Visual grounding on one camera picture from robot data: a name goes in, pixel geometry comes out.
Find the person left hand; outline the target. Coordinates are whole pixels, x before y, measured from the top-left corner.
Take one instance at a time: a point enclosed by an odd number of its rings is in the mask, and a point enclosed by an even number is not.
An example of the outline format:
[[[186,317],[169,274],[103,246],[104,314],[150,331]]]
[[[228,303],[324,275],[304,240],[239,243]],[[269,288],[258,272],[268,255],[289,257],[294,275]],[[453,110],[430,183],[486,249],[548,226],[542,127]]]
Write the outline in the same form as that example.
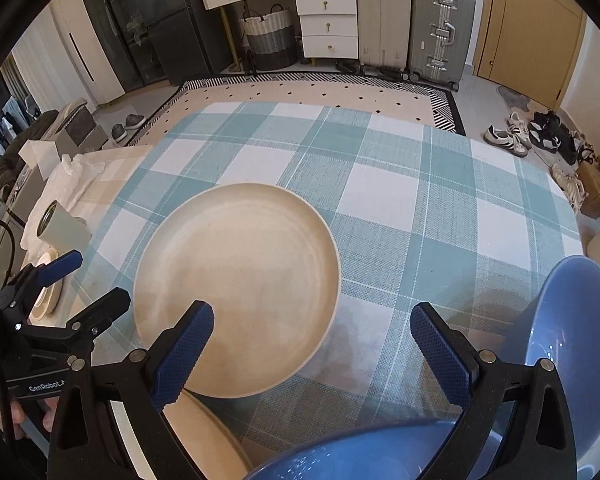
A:
[[[43,402],[46,405],[44,408],[45,414],[42,420],[42,425],[47,432],[53,431],[54,419],[57,411],[57,404],[59,398],[58,396],[53,396],[52,398],[43,399]],[[21,440],[26,434],[21,425],[28,418],[25,411],[23,411],[22,406],[19,404],[17,400],[10,401],[10,410],[12,411],[12,428],[14,428],[14,436],[16,440]],[[0,428],[3,429],[3,421],[2,415],[0,412]]]

